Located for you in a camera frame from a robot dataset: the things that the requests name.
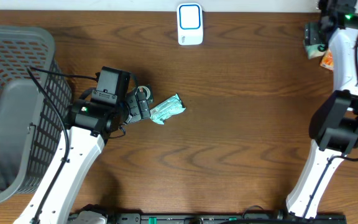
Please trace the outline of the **green tissue pack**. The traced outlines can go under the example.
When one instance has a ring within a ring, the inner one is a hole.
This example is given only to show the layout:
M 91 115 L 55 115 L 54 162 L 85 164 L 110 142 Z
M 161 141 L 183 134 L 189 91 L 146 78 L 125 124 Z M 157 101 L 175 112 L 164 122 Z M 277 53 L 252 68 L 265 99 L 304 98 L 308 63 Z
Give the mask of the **green tissue pack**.
M 306 56 L 308 59 L 321 57 L 326 53 L 326 49 L 322 44 L 304 45 Z

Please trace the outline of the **dark green round-label box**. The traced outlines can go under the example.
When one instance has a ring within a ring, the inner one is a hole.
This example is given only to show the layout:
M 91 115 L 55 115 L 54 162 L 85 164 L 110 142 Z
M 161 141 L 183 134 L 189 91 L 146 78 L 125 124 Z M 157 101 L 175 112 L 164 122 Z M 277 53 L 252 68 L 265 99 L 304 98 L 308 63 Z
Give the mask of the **dark green round-label box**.
M 146 100 L 149 104 L 154 102 L 154 95 L 150 85 L 138 86 L 138 92 L 143 92 L 145 94 Z

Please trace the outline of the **teal wrapper packet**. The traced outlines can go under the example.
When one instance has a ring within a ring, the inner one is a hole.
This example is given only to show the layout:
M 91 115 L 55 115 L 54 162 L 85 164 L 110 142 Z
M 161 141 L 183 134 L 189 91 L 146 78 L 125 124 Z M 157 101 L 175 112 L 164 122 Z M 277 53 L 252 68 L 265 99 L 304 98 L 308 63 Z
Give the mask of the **teal wrapper packet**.
M 178 94 L 171 96 L 159 105 L 155 106 L 150 110 L 150 119 L 157 123 L 164 125 L 164 121 L 173 115 L 184 112 L 184 107 Z

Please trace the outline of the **orange snack packet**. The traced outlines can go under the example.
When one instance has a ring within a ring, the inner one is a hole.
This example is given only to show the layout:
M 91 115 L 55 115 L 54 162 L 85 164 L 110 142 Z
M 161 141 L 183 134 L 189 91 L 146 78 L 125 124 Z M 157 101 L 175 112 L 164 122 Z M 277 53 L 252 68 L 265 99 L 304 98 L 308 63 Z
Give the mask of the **orange snack packet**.
M 319 65 L 328 70 L 334 70 L 333 55 L 329 49 L 324 53 Z

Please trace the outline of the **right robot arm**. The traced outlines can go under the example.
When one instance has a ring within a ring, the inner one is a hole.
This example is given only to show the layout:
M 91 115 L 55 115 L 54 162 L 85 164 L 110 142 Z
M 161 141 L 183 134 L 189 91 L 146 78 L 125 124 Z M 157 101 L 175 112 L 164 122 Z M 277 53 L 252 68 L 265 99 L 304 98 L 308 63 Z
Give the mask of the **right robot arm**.
M 336 169 L 358 147 L 358 16 L 323 14 L 317 27 L 333 56 L 334 88 L 311 119 L 310 153 L 286 199 L 288 214 L 304 220 L 316 218 Z

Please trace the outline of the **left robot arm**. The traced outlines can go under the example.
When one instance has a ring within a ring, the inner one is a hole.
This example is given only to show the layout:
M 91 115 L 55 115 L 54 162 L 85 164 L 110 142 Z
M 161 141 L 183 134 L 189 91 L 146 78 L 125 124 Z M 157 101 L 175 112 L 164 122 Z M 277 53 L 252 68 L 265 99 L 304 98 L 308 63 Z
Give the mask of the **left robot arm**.
M 16 223 L 107 223 L 109 216 L 93 208 L 70 213 L 79 189 L 112 133 L 150 117 L 154 96 L 149 86 L 121 96 L 93 90 L 90 100 L 75 101 L 67 114 L 57 151 L 28 206 Z

